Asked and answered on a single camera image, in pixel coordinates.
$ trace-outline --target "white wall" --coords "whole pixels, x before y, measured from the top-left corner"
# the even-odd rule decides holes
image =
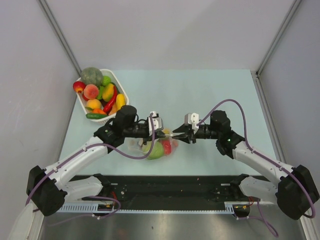
[[[294,0],[48,0],[81,68],[257,70]]]
[[[0,239],[24,208],[29,170],[60,151],[77,79],[36,0],[0,8]]]
[[[287,161],[309,168],[320,191],[319,0],[302,1],[261,81]]]

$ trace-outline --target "lime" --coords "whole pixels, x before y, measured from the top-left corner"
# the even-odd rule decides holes
[[[103,76],[103,80],[102,80],[102,83],[101,85],[102,86],[107,86],[109,83],[111,83],[111,78],[109,76]]]

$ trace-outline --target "red fruit in bag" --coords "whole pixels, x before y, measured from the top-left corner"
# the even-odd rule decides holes
[[[163,149],[164,149],[164,155],[169,155],[171,154],[171,143],[170,140],[162,140],[161,141]]]

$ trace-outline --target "metal frame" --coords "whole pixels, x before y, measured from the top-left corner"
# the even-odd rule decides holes
[[[78,64],[77,59],[75,58],[73,51],[71,50],[70,45],[67,42],[66,37],[64,36],[57,20],[54,17],[53,12],[51,11],[48,3],[46,0],[37,0],[37,2],[39,3],[40,8],[42,9],[44,15],[46,16],[49,24],[52,27],[53,32],[55,33],[56,37],[58,38],[59,42],[61,43],[66,55],[68,56],[68,58],[70,59],[74,69],[76,70],[76,72],[78,73],[78,75],[81,75],[81,68]],[[272,141],[272,145],[275,151],[275,154],[277,156],[277,158],[282,161],[282,162],[286,162],[285,159],[285,155],[279,140],[279,136],[273,121],[273,117],[270,111],[270,108],[268,106],[268,101],[266,99],[266,96],[264,94],[264,90],[262,88],[261,85],[261,73],[263,72],[267,62],[269,61],[270,57],[272,56],[273,52],[276,50],[280,40],[282,39],[286,29],[288,28],[288,26],[290,25],[294,15],[297,12],[298,7],[300,6],[302,0],[295,0],[293,2],[293,4],[290,7],[290,10],[288,11],[287,15],[285,16],[276,36],[274,37],[267,53],[265,54],[261,64],[259,65],[258,69],[256,71],[254,71],[252,73],[252,79],[257,91],[257,95],[260,101],[260,105],[262,108],[262,112],[264,114],[264,118],[268,127],[268,130],[270,132],[270,137],[271,137],[271,141]],[[34,221],[32,224],[32,234],[29,236],[29,239],[36,239],[36,237],[38,237],[39,232],[40,232],[40,228],[41,228],[41,223],[43,221],[43,217],[37,217],[37,221]],[[301,224],[305,233],[305,236],[308,240],[315,240],[318,239],[318,235],[317,235],[317,230],[314,226],[314,223],[311,219],[302,217],[301,219]]]

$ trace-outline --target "yellow mango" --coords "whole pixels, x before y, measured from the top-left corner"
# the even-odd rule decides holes
[[[114,95],[114,85],[109,83],[107,86],[103,88],[102,99],[106,102],[109,102],[112,96]]]
[[[116,96],[116,109],[120,110],[124,105],[126,105],[126,99],[125,99],[125,95],[123,95],[122,93],[118,94]]]

